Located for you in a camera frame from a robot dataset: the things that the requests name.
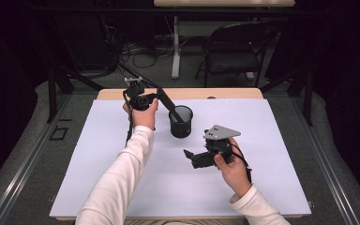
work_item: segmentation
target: white sleeve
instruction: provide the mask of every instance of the white sleeve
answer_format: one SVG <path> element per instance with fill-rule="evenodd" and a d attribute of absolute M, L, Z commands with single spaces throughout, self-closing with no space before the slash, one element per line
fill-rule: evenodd
<path fill-rule="evenodd" d="M 131 195 L 150 156 L 154 132 L 136 126 L 110 168 L 101 175 L 78 213 L 76 224 L 123 224 Z"/>
<path fill-rule="evenodd" d="M 230 203 L 233 210 L 247 217 L 250 225 L 290 224 L 254 185 L 241 199 L 233 195 Z"/>

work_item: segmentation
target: hand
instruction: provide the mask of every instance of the hand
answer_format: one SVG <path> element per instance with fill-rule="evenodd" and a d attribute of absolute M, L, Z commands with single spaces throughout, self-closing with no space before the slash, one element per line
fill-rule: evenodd
<path fill-rule="evenodd" d="M 128 113 L 128 105 L 124 104 L 124 110 Z M 155 113 L 158 109 L 158 99 L 154 98 L 151 105 L 145 111 L 132 110 L 133 125 L 136 126 L 145 126 L 155 129 Z"/>
<path fill-rule="evenodd" d="M 238 146 L 234 138 L 229 138 L 231 144 Z M 240 156 L 242 154 L 236 147 L 232 147 L 232 151 Z M 235 192 L 238 198 L 242 198 L 250 190 L 252 185 L 248 181 L 247 168 L 239 157 L 233 157 L 233 161 L 226 163 L 221 154 L 215 155 L 217 167 L 221 170 L 224 181 Z"/>

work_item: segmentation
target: table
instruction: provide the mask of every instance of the table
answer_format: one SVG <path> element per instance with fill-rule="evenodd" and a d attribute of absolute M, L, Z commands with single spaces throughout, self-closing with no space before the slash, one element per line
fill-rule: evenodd
<path fill-rule="evenodd" d="M 154 5 L 156 7 L 164 8 L 291 8 L 294 6 L 294 0 L 155 0 Z M 181 26 L 178 20 L 178 16 L 174 16 L 174 56 L 172 66 L 173 79 L 179 78 L 179 36 L 209 36 L 220 25 L 224 24 L 222 22 L 219 24 L 212 24 L 211 22 L 193 22 L 192 24 L 189 24 L 188 22 L 185 24 L 187 28 L 181 31 L 179 30 Z"/>
<path fill-rule="evenodd" d="M 128 116 L 122 110 L 122 92 L 105 89 L 97 96 L 50 217 L 75 219 L 89 191 L 111 165 L 115 150 L 123 148 Z M 155 89 L 146 89 L 145 94 L 151 92 Z M 175 139 L 169 131 L 168 111 L 159 105 L 154 150 L 132 197 L 127 218 L 242 217 L 228 204 L 233 192 L 223 182 L 221 173 L 214 167 L 193 169 L 183 153 L 183 149 L 193 153 L 206 151 L 203 130 L 217 121 L 218 125 L 241 131 L 243 138 L 235 139 L 240 146 L 248 146 L 244 154 L 253 170 L 253 182 L 284 216 L 311 214 L 274 115 L 259 89 L 168 88 L 165 92 L 174 104 L 187 105 L 194 111 L 192 132 L 185 139 Z M 238 123 L 233 122 L 234 118 L 239 118 Z"/>

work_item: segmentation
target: white table surface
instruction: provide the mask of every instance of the white table surface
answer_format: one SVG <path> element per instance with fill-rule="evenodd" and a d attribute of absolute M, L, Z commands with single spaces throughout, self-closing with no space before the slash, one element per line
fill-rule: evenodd
<path fill-rule="evenodd" d="M 123 100 L 95 100 L 57 194 L 50 217 L 75 218 L 93 185 L 123 149 L 128 116 Z M 252 182 L 283 216 L 311 214 L 308 202 L 265 99 L 174 100 L 194 112 L 185 139 L 170 133 L 168 111 L 159 105 L 156 141 L 127 211 L 128 218 L 240 217 L 229 203 L 232 190 L 215 167 L 193 169 L 183 149 L 205 152 L 203 131 L 213 125 L 235 137 L 252 171 Z"/>

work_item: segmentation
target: dark background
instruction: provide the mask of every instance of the dark background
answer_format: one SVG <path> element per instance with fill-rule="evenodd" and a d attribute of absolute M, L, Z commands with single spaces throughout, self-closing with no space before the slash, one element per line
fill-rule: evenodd
<path fill-rule="evenodd" d="M 131 8 L 140 5 L 150 8 L 152 1 L 117 1 L 117 7 Z M 277 50 L 267 69 L 266 77 L 277 79 L 293 68 L 303 65 L 314 53 L 317 40 L 323 32 L 328 34 L 322 54 L 315 68 L 314 91 L 326 101 L 326 112 L 333 130 L 334 141 L 339 153 L 350 166 L 360 184 L 360 1 L 298 1 L 302 9 L 330 9 L 335 20 L 329 32 L 325 22 L 320 20 L 289 20 L 283 30 Z M 66 25 L 58 21 L 37 18 L 45 32 L 52 53 L 60 62 L 74 69 L 106 69 L 114 67 L 113 45 L 104 44 L 106 33 L 99 23 L 100 19 L 89 17 L 93 22 L 67 24 L 74 28 L 76 36 L 61 39 L 55 28 L 66 32 Z M 154 45 L 154 33 L 162 32 L 166 24 L 162 18 L 145 16 L 143 18 L 115 19 L 122 27 L 119 35 L 131 38 L 147 46 Z M 85 34 L 87 28 L 95 29 L 93 36 Z M 74 43 L 94 54 L 91 60 L 81 49 L 68 50 Z M 30 22 L 16 1 L 0 0 L 0 168 L 10 151 L 19 140 L 32 116 L 38 96 L 35 88 L 47 81 L 48 55 L 38 42 Z"/>

